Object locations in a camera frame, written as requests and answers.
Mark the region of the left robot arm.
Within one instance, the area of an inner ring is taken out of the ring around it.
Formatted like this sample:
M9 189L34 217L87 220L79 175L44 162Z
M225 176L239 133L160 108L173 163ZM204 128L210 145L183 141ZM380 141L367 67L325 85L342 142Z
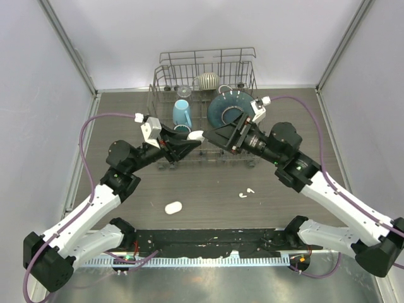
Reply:
M24 238L25 280L32 276L53 293L93 257L115 248L126 252L134 246L135 229L121 218L113 219L92 235L87 232L134 193L141 181L135 172L162 158L178 162L204 140L202 131L178 132L159 122L145 122L141 131L145 140L139 147L124 140L110 145L108 170L69 215L45 232L31 232Z

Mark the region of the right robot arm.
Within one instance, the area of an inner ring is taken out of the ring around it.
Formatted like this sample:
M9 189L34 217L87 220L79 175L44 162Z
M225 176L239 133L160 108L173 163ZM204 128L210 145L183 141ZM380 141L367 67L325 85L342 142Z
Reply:
M264 134L247 114L203 134L210 143L236 154L247 151L275 165L275 175L334 214L344 227L296 216L285 228L292 249L320 246L354 258L368 273L385 277L403 250L403 218L391 219L370 208L334 181L299 148L302 138L289 122L276 123Z

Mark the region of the small white charging case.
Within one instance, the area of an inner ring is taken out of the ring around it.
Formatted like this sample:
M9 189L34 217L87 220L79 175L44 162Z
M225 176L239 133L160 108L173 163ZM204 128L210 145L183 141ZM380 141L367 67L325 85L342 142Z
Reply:
M203 133L204 131L191 131L187 136L187 140L198 140L203 142L205 140Z

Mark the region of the oval white charging case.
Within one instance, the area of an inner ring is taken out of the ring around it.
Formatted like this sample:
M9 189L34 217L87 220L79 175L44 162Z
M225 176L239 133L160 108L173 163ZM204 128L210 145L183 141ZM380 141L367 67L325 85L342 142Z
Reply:
M166 214L173 215L182 210L182 203L180 201L171 202L165 206L164 210Z

